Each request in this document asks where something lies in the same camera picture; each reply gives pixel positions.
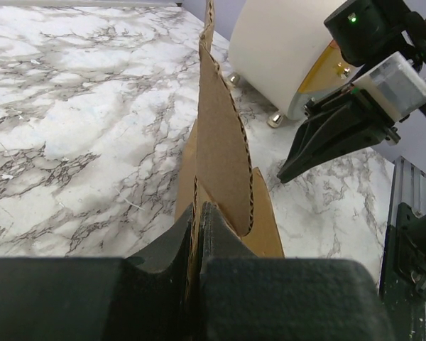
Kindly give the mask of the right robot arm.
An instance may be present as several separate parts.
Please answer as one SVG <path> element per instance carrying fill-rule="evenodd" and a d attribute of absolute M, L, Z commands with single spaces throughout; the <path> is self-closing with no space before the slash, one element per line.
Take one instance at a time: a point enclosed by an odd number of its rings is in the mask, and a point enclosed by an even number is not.
<path fill-rule="evenodd" d="M 343 59 L 358 68 L 350 81 L 320 99 L 306 101 L 278 172 L 288 183 L 340 156 L 398 143 L 396 124 L 415 110 L 426 117 L 426 18 L 403 1 L 347 1 L 324 25 Z"/>

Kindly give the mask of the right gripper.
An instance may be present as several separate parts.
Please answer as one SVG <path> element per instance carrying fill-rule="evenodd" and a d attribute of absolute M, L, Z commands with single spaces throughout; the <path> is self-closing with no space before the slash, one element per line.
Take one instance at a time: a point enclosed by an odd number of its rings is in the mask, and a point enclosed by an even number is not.
<path fill-rule="evenodd" d="M 395 122 L 366 90 L 342 87 L 305 105 L 307 121 L 297 130 L 277 177 L 288 183 L 315 166 L 382 141 L 397 144 Z"/>

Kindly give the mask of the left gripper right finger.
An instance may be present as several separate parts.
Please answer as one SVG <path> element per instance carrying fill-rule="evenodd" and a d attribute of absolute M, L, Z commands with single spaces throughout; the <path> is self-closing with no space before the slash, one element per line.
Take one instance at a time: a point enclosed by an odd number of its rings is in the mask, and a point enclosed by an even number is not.
<path fill-rule="evenodd" d="M 209 202 L 200 232 L 200 340 L 394 339 L 360 263 L 259 258 Z"/>

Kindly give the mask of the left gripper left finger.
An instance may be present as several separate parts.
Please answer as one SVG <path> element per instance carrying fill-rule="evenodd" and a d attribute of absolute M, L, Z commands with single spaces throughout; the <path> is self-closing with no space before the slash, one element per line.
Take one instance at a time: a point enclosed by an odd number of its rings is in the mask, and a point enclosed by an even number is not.
<path fill-rule="evenodd" d="M 0 258 L 0 340 L 194 340 L 193 219 L 126 258 Z"/>

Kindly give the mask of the cardboard box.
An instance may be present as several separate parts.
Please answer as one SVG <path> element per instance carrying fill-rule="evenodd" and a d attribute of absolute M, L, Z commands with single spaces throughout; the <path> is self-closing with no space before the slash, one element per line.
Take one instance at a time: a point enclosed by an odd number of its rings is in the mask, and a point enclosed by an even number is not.
<path fill-rule="evenodd" d="M 196 340 L 276 339 L 268 261 L 284 256 L 273 205 L 212 54 L 214 2 L 199 39 L 200 91 L 179 174 L 177 213 L 190 212 L 184 304 Z"/>

